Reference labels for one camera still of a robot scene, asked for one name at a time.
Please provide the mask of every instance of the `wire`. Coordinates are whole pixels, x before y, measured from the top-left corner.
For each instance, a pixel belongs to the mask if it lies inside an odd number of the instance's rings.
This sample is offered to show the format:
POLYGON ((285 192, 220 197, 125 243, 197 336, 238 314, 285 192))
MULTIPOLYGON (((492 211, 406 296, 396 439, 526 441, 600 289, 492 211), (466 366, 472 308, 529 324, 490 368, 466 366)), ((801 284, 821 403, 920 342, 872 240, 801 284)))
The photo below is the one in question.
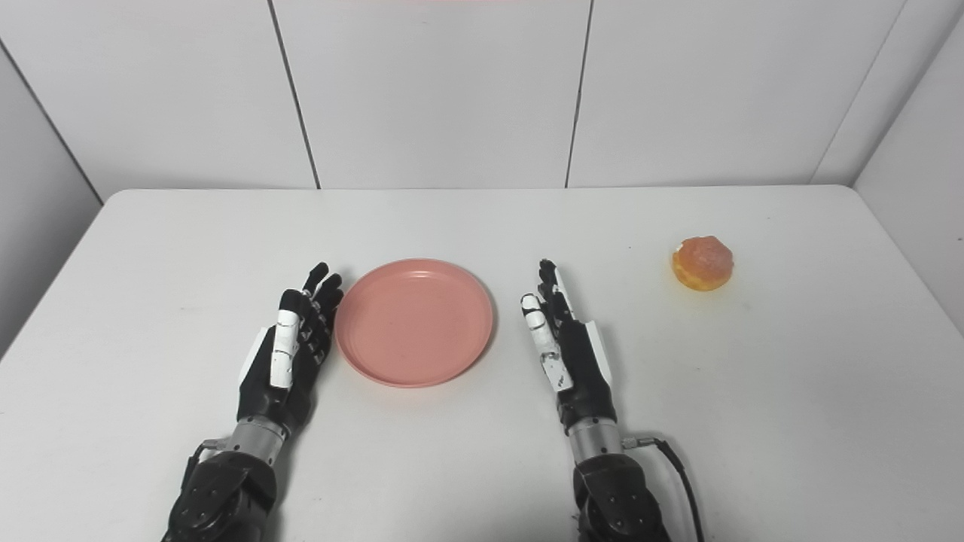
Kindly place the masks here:
POLYGON ((204 443, 201 443, 198 449, 194 450, 194 455, 187 458, 187 467, 184 468, 184 477, 181 479, 181 491, 184 491, 184 488, 187 487, 187 481, 191 478, 191 473, 194 472, 195 467, 198 466, 198 462, 201 461, 201 454, 205 449, 204 443))
POLYGON ((686 500, 689 501, 689 511, 693 514, 693 527, 696 528, 696 540, 697 542, 704 542, 703 524, 700 523, 700 510, 696 506, 696 496, 693 494, 693 486, 689 485, 689 477, 686 476, 686 469, 683 467, 683 461, 680 461, 680 456, 673 451, 673 449, 669 446, 669 443, 666 441, 653 439, 653 444, 659 448, 659 451, 663 452, 663 455, 666 456, 666 459, 673 464, 677 474, 680 475, 680 481, 683 483, 683 489, 686 490, 686 500))

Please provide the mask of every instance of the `white backdrop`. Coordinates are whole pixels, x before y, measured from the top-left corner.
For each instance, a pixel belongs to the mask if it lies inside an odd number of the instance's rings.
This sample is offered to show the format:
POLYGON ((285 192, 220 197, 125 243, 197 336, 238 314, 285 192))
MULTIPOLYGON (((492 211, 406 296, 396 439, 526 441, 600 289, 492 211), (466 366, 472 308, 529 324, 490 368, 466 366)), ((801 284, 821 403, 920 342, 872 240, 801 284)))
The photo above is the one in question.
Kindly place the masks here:
POLYGON ((957 23, 856 188, 964 332, 964 23, 957 23))
POLYGON ((0 50, 0 356, 99 208, 0 50))
MULTIPOLYGON (((322 187, 564 186, 590 0, 277 0, 322 187)), ((962 0, 595 0, 572 186, 851 182, 962 0)), ((104 197, 314 186, 267 0, 0 0, 104 197)))
POLYGON ((570 186, 848 184, 958 5, 597 0, 570 186))

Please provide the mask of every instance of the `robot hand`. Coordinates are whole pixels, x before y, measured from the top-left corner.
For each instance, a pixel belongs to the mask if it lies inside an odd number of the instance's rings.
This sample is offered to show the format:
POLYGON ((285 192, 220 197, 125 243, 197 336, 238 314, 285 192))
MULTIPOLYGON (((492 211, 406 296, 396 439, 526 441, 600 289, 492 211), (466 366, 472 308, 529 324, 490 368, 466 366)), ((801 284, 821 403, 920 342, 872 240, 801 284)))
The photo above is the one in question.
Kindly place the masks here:
POLYGON ((522 314, 573 449, 579 540, 669 542, 642 468, 623 453, 596 324, 576 319, 554 263, 542 260, 539 277, 539 295, 522 297, 522 314))
POLYGON ((188 459, 164 542, 256 542, 277 499, 274 466, 308 421, 311 392, 332 345, 341 277, 319 263, 301 290, 281 296, 278 323, 262 330, 240 386, 237 425, 188 459), (216 454, 201 462, 201 454, 216 454))

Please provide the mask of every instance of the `white finger segment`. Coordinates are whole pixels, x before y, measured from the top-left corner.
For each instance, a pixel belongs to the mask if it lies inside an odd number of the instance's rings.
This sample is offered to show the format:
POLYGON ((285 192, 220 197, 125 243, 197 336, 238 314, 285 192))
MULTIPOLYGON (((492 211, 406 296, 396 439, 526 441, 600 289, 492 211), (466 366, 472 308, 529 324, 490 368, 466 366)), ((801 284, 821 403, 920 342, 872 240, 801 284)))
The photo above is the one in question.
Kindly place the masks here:
POLYGON ((555 286, 552 287, 553 291, 562 292, 562 296, 566 298, 566 306, 569 307, 569 315, 573 320, 578 320, 576 318, 576 311, 573 310, 573 300, 569 297, 569 292, 566 291, 566 285, 562 282, 562 273, 559 273, 559 268, 555 268, 555 286))
POLYGON ((605 357, 603 350, 603 338, 600 337, 600 330, 596 327, 596 322, 586 323, 586 333, 589 334, 589 343, 593 347, 593 354, 596 355, 596 364, 600 368, 600 374, 606 384, 612 386, 612 371, 609 369, 609 360, 605 357))
POLYGON ((271 386, 291 389, 291 367, 298 351, 298 328, 301 318, 296 312, 278 311, 275 346, 271 351, 271 386))
POLYGON ((523 296, 522 312, 525 314, 525 323, 532 334, 532 340, 536 343, 539 360, 549 384, 557 393, 568 390, 573 386, 573 377, 562 362, 559 343, 552 336, 546 315, 540 309, 539 299, 531 293, 523 296))

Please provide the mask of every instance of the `tabletop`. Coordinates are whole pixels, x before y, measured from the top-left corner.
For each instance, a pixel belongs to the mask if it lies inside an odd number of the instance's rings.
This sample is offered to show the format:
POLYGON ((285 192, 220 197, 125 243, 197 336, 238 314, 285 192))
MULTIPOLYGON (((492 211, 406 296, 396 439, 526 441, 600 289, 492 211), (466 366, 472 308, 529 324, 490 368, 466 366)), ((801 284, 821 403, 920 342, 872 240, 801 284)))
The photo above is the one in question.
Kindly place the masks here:
MULTIPOLYGON (((839 186, 129 191, 106 204, 0 362, 5 541, 157 540, 184 462, 234 426, 281 292, 405 257, 488 288, 488 350, 394 389, 334 353, 279 461, 271 540, 575 540, 572 458, 518 303, 559 264, 599 323, 624 434, 683 458, 708 540, 950 540, 964 521, 964 339, 839 186), (714 292, 670 255, 716 235, 714 292)), ((633 450, 677 542, 685 495, 633 450)))

